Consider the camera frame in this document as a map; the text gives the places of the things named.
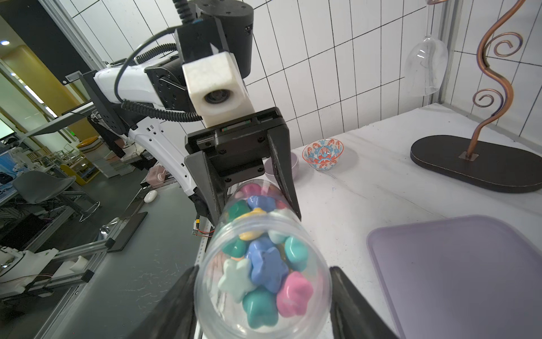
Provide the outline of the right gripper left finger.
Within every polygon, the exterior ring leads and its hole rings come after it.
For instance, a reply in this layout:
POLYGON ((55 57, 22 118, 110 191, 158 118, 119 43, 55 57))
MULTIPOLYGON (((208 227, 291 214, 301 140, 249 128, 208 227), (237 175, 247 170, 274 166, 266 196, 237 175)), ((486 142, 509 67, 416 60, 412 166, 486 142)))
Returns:
POLYGON ((189 268, 128 338, 193 338, 198 271, 199 266, 189 268))

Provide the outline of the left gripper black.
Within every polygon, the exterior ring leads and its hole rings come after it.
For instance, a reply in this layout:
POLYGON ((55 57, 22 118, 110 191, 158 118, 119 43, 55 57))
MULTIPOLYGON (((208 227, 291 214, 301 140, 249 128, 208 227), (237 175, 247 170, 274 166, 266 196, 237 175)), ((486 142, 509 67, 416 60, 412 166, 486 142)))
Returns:
POLYGON ((196 212, 218 226, 226 202, 226 187, 264 173, 271 158, 279 188, 299 220, 301 209, 292 176, 289 129, 282 113, 272 107, 186 137, 185 163, 196 184, 189 196, 196 212))

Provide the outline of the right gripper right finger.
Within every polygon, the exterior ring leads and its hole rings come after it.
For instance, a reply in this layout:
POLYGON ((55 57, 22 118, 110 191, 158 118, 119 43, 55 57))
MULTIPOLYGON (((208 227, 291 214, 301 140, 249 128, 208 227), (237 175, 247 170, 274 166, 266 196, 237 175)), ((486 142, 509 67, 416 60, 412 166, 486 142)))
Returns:
POLYGON ((341 268, 330 267, 330 275, 333 338, 398 339, 341 268))

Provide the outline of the clear jar with colourful candies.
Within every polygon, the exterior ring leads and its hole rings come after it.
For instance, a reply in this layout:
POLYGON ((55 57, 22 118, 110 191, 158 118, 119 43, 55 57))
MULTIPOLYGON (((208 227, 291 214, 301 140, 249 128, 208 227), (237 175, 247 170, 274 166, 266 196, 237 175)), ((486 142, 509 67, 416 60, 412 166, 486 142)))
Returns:
POLYGON ((194 288, 204 338, 317 338, 332 303, 327 263, 273 183, 227 200, 194 288))

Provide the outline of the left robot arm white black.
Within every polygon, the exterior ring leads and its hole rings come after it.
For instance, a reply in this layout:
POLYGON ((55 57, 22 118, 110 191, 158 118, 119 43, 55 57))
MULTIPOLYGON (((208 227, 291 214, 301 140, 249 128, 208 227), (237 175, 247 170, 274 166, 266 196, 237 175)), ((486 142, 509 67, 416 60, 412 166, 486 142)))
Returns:
POLYGON ((175 1, 181 25, 127 58, 82 78, 101 119, 145 148, 199 216, 216 224, 230 187, 259 177, 271 159, 280 192, 300 213, 288 126, 276 107, 257 111, 251 72, 254 10, 242 1, 175 1))

